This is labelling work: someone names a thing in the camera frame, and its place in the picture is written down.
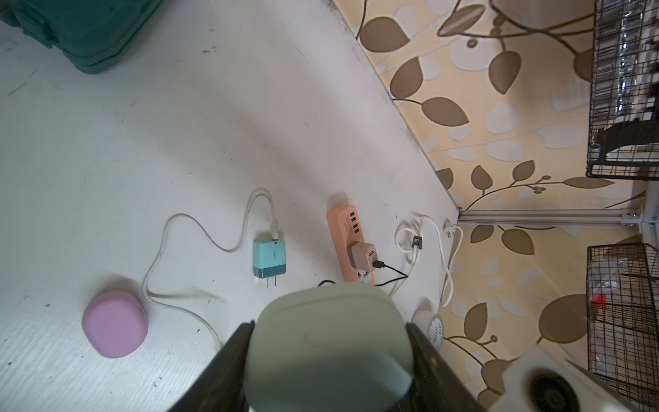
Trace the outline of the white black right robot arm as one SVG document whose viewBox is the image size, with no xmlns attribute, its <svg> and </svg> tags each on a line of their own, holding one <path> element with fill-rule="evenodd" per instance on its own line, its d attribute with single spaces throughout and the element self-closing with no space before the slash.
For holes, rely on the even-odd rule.
<svg viewBox="0 0 659 412">
<path fill-rule="evenodd" d="M 587 369 L 539 346 L 503 372 L 505 392 L 489 411 L 637 411 Z"/>
</svg>

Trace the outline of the pink usb charger adapter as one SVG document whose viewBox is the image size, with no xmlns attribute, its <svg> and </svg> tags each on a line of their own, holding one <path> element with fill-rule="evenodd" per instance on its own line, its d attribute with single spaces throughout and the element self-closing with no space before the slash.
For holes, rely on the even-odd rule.
<svg viewBox="0 0 659 412">
<path fill-rule="evenodd" d="M 375 245 L 357 241 L 348 247 L 350 264 L 357 271 L 373 272 L 379 260 Z"/>
</svg>

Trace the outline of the teal usb charger adapter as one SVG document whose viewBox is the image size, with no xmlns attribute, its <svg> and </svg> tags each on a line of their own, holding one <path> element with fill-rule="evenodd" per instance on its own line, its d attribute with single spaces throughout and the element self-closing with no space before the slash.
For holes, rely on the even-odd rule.
<svg viewBox="0 0 659 412">
<path fill-rule="evenodd" d="M 286 244 L 283 240 L 255 241 L 252 247 L 252 269 L 255 278 L 269 280 L 287 271 Z"/>
</svg>

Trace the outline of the mint green earbuds case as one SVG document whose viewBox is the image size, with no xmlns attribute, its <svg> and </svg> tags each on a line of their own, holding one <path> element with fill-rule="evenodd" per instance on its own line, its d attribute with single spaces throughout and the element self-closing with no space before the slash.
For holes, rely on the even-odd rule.
<svg viewBox="0 0 659 412">
<path fill-rule="evenodd" d="M 244 389 L 255 411 L 386 411 L 414 378 L 405 322 L 379 288 L 361 283 L 285 295 L 261 312 Z"/>
</svg>

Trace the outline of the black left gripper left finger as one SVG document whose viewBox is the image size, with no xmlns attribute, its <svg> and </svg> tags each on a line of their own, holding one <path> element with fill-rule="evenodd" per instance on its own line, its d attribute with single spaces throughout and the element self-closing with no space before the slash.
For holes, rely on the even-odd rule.
<svg viewBox="0 0 659 412">
<path fill-rule="evenodd" d="M 245 364 L 255 322 L 241 324 L 171 412 L 248 411 Z"/>
</svg>

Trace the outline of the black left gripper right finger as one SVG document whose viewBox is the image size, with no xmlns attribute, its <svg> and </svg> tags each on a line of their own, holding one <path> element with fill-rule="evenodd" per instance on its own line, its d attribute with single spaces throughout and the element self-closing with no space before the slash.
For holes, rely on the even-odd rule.
<svg viewBox="0 0 659 412">
<path fill-rule="evenodd" d="M 408 392 L 410 410 L 485 412 L 420 328 L 412 323 L 405 328 L 414 356 L 413 384 Z"/>
</svg>

